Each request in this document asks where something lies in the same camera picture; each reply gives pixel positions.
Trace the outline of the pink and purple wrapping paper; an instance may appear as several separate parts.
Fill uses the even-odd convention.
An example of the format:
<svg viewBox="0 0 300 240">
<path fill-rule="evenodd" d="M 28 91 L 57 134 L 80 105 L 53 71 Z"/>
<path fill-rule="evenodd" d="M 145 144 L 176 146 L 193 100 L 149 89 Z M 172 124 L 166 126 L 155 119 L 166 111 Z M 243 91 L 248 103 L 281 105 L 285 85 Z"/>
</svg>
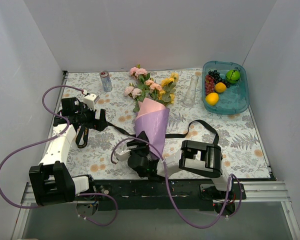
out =
<svg viewBox="0 0 300 240">
<path fill-rule="evenodd" d="M 135 134 L 138 136 L 141 132 L 145 132 L 148 142 L 161 155 L 165 146 L 170 109 L 150 98 L 145 98 L 138 105 L 139 111 L 134 120 Z"/>
</svg>

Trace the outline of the yellow flower stem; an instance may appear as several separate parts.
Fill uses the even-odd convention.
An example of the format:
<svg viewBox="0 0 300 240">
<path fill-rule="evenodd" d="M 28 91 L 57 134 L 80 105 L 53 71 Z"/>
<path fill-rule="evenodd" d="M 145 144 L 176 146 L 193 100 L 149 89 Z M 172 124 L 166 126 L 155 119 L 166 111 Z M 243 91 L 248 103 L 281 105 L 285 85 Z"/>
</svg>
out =
<svg viewBox="0 0 300 240">
<path fill-rule="evenodd" d="M 158 101 L 165 107 L 173 104 L 175 101 L 176 86 L 179 80 L 179 74 L 172 72 L 169 78 L 161 81 L 161 90 L 158 94 Z"/>
</svg>

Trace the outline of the orange-pink flower stem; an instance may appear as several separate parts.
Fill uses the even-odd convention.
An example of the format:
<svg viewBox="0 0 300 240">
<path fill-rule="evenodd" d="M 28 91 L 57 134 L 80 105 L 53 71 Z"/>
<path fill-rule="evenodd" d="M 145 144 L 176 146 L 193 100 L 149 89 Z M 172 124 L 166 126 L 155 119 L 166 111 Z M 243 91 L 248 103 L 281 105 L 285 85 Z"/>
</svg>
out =
<svg viewBox="0 0 300 240">
<path fill-rule="evenodd" d="M 158 100 L 160 92 L 163 90 L 162 86 L 151 79 L 145 81 L 145 85 L 148 87 L 149 95 L 153 100 Z"/>
</svg>

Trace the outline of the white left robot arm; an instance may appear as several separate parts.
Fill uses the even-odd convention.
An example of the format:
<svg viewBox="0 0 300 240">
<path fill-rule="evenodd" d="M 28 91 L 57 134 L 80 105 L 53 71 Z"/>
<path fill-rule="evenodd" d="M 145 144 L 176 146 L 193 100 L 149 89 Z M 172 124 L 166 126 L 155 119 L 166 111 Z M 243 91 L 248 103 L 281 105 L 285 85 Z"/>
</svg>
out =
<svg viewBox="0 0 300 240">
<path fill-rule="evenodd" d="M 79 149 L 87 146 L 89 130 L 101 132 L 108 126 L 104 109 L 96 117 L 99 99 L 97 94 L 89 93 L 82 101 L 76 97 L 61 100 L 61 110 L 53 120 L 53 140 L 39 164 L 29 170 L 30 183 L 39 206 L 70 203 L 79 194 L 85 200 L 96 196 L 92 176 L 72 177 L 67 169 L 67 159 L 72 144 Z"/>
</svg>

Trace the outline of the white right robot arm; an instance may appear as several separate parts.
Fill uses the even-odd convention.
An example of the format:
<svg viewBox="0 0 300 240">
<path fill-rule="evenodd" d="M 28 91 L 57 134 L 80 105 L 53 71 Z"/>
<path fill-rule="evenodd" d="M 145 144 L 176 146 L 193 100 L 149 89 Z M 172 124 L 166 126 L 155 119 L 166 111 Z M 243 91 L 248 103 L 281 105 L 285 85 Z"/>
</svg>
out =
<svg viewBox="0 0 300 240">
<path fill-rule="evenodd" d="M 180 171 L 186 171 L 212 180 L 212 186 L 201 190 L 205 200 L 227 199 L 235 192 L 233 184 L 228 181 L 230 174 L 217 144 L 184 140 L 181 148 L 165 159 L 166 168 L 159 157 L 150 151 L 147 143 L 132 140 L 126 145 L 127 164 L 141 178 L 159 181 L 165 175 L 171 177 Z"/>
</svg>

